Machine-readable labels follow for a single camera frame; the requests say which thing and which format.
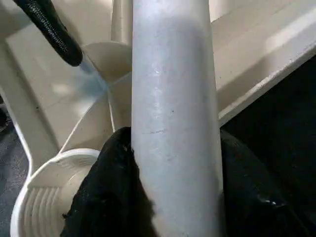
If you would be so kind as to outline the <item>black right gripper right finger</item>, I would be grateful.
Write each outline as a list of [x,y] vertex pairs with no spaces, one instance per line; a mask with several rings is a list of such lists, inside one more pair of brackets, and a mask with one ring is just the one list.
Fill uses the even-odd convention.
[[315,144],[285,134],[256,155],[226,131],[220,136],[227,236],[315,236]]

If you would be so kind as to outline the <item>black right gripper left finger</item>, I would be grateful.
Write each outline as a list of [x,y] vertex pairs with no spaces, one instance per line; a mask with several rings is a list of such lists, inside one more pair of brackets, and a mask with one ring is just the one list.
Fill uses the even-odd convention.
[[152,203],[139,179],[131,128],[123,127],[101,152],[63,214],[62,237],[153,237]]

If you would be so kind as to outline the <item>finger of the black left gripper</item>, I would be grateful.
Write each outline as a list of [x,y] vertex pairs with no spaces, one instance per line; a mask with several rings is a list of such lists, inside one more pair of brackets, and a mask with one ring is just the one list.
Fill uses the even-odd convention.
[[83,53],[76,40],[68,33],[50,0],[16,0],[15,3],[41,31],[56,53],[70,66],[77,67]]

